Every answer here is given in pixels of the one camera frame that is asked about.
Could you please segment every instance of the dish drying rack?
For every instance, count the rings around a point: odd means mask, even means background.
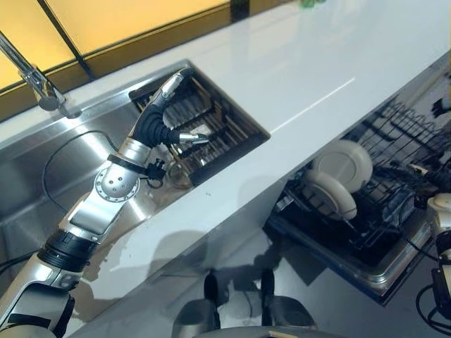
[[[130,93],[140,111],[165,79]],[[175,94],[163,121],[181,132],[207,134],[205,144],[167,144],[182,175],[196,186],[241,158],[269,136],[198,70]],[[168,169],[171,179],[172,165]]]
[[[355,218],[335,221],[309,204],[302,195],[302,175],[308,166],[289,182],[285,195],[317,219],[314,223],[326,224],[356,250],[376,251],[395,243],[400,238],[400,227],[419,203],[418,196],[424,194],[427,200],[428,194],[436,193],[415,168],[439,171],[442,181],[451,176],[450,155],[445,153],[451,147],[450,133],[445,128],[451,124],[438,127],[430,115],[428,118],[407,108],[395,97],[343,137],[362,145],[373,162],[370,181],[352,194],[357,205]]]

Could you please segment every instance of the yellow wall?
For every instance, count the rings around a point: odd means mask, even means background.
[[[229,0],[47,0],[85,54]]]
[[[0,30],[42,70],[74,59],[36,0],[0,0]],[[0,88],[19,80],[17,68],[0,52]]]
[[[230,0],[47,0],[86,54]],[[0,0],[0,30],[42,70],[74,59],[36,0]],[[20,80],[0,52],[0,88]]]

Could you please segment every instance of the open dishwasher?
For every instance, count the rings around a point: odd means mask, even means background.
[[[450,190],[449,90],[445,69],[413,108],[396,93],[320,150],[288,180],[268,228],[387,304],[422,257],[414,246],[431,246],[427,199]]]

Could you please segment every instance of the white plate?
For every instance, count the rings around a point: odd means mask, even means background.
[[[340,139],[314,159],[313,169],[337,179],[350,192],[362,188],[373,174],[373,162],[360,144]]]
[[[333,220],[351,220],[357,215],[355,200],[338,180],[315,170],[308,170],[303,179],[302,194],[320,213]]]

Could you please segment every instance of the faucet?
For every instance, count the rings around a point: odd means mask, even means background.
[[[66,98],[35,65],[29,63],[0,30],[0,50],[16,65],[19,75],[31,86],[39,107],[46,111],[58,109],[67,118],[76,118],[80,112],[69,112]]]

